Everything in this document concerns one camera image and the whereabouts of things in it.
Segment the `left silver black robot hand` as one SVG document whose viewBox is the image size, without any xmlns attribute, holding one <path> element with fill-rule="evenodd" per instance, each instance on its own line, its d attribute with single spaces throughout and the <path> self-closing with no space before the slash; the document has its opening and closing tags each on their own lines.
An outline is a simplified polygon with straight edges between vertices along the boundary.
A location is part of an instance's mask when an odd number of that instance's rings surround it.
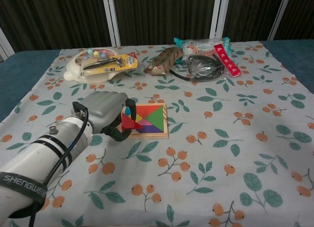
<svg viewBox="0 0 314 227">
<path fill-rule="evenodd" d="M 125 107 L 131 110 L 131 119 L 136 119 L 136 103 L 125 93 L 93 92 L 86 96 L 81 104 L 88 109 L 88 121 L 92 126 L 93 134 L 105 134 L 115 141 L 124 141 L 131 129 L 122 132 L 117 128 L 122 123 L 121 112 Z"/>
</svg>

